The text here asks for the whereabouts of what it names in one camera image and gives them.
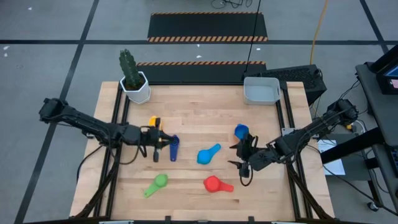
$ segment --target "gray floor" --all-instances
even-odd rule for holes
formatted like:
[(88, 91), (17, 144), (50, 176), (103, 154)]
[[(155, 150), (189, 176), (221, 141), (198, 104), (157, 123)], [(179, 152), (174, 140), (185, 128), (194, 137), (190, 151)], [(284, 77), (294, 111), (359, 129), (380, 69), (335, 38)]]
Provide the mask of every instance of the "gray floor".
[[(396, 0), (366, 0), (385, 40), (398, 40)], [(0, 0), (0, 40), (78, 40), (93, 0)], [(246, 9), (227, 6), (220, 11), (255, 11), (258, 0)], [(312, 40), (323, 1), (263, 0), (270, 40)], [(210, 0), (99, 0), (87, 39), (145, 40), (152, 12), (217, 11)], [(359, 0), (330, 1), (319, 40), (377, 40)], [(37, 112), (45, 97), (59, 97), (77, 45), (0, 44), (0, 217), (12, 223), (32, 175), (48, 126)], [(138, 62), (192, 60), (246, 60), (249, 45), (85, 45), (74, 73), (67, 100), (93, 114), (100, 83), (122, 77), (118, 53), (129, 49)], [(255, 45), (251, 60), (265, 60), (267, 67), (309, 64), (310, 45)], [(380, 45), (317, 45), (314, 63), (321, 68), (328, 91), (319, 113), (355, 81), (354, 66), (377, 59)], [(366, 109), (361, 87), (347, 96), (360, 111)], [(369, 128), (375, 121), (361, 115)], [(56, 129), (25, 222), (67, 218), (75, 190), (75, 172), (86, 140), (79, 131)], [(377, 170), (383, 187), (382, 177)], [(369, 193), (365, 182), (355, 182)], [(328, 179), (336, 217), (356, 222), (397, 223), (385, 211), (367, 209), (367, 199), (346, 184)], [(384, 203), (392, 207), (388, 195)]]

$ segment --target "hazard stripe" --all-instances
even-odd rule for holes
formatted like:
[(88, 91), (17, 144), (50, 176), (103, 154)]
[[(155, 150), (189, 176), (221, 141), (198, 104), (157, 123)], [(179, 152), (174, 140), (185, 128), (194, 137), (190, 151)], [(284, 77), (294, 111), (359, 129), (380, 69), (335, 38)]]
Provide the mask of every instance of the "hazard stripe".
[(150, 15), (184, 15), (184, 14), (255, 14), (256, 12), (153, 12)]
[(148, 42), (266, 42), (266, 36), (148, 37)]
[(263, 61), (205, 61), (205, 62), (137, 62), (137, 66), (163, 66), (163, 65), (265, 65)]

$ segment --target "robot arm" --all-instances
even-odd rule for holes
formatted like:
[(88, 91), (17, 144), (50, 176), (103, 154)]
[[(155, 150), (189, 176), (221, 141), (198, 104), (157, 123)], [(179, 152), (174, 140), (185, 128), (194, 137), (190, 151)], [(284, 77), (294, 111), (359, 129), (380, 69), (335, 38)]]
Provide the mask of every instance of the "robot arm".
[(173, 137), (165, 134), (158, 126), (146, 126), (147, 131), (142, 132), (140, 127), (130, 124), (105, 123), (87, 114), (79, 112), (68, 105), (65, 100), (56, 98), (44, 99), (44, 105), (39, 111), (40, 120), (45, 123), (65, 122), (81, 129), (84, 135), (92, 134), (100, 144), (118, 147), (123, 143), (130, 146), (154, 146), (154, 162), (158, 160), (157, 149), (169, 145)]
[(358, 110), (348, 100), (338, 100), (328, 107), (322, 117), (315, 119), (311, 124), (290, 134), (278, 137), (266, 144), (266, 147), (257, 147), (257, 136), (246, 133), (244, 139), (232, 146), (236, 148), (236, 155), (244, 162), (232, 162), (237, 165), (241, 177), (249, 177), (250, 165), (259, 171), (273, 162), (285, 163), (296, 156), (308, 144), (314, 135), (322, 137), (330, 132), (330, 126), (351, 124), (358, 118)]

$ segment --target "white planter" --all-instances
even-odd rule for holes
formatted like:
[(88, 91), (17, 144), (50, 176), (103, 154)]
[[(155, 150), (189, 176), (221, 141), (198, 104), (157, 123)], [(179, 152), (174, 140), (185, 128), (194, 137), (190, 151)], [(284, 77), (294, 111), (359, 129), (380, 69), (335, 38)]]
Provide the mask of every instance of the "white planter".
[(135, 103), (141, 104), (148, 102), (150, 99), (150, 87), (148, 84), (147, 77), (145, 77), (144, 72), (138, 72), (144, 77), (145, 79), (145, 84), (139, 89), (139, 90), (126, 90), (126, 88), (123, 85), (123, 81), (125, 77), (120, 80), (120, 85), (123, 88), (123, 91), (127, 94), (129, 99)]

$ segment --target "wooden table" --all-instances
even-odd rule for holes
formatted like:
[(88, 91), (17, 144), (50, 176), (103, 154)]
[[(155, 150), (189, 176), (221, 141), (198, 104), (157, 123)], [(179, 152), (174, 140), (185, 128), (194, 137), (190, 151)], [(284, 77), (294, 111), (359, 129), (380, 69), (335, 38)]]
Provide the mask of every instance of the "wooden table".
[[(111, 121), (117, 82), (103, 82), (94, 116)], [(237, 161), (236, 150), (229, 149), (238, 140), (233, 135), (237, 124), (249, 126), (250, 132), (259, 136), (259, 146), (280, 135), (275, 106), (245, 105), (243, 86), (151, 86), (152, 96), (143, 105), (130, 104), (128, 121), (131, 124), (147, 125), (153, 115), (160, 116), (164, 131), (177, 134), (180, 148), (176, 162), (170, 162), (169, 147), (160, 153), (158, 163), (152, 161), (152, 148), (148, 157), (141, 154), (133, 164), (120, 166), (113, 204), (112, 219), (164, 220), (171, 215), (173, 220), (245, 221), (254, 216), (256, 221), (293, 221), (294, 213), (290, 198), (285, 166), (271, 164), (254, 173), (253, 182), (243, 187), (239, 182), (236, 166), (227, 160)], [(311, 122), (307, 99), (302, 83), (288, 83), (289, 96), (296, 127)], [(287, 122), (282, 100), (284, 118)], [(221, 150), (208, 165), (197, 164), (197, 153), (216, 143)], [(88, 140), (85, 155), (98, 145)], [(122, 161), (133, 157), (136, 147), (123, 146)], [(89, 201), (100, 179), (104, 150), (89, 158), (81, 168), (71, 215), (77, 214)], [(309, 191), (330, 215), (333, 208), (320, 156), (306, 148), (302, 151), (303, 167)], [(150, 198), (144, 198), (147, 188), (158, 174), (167, 174), (166, 188)], [(203, 180), (211, 175), (234, 185), (234, 192), (208, 193)], [(101, 214), (104, 214), (103, 203)]]

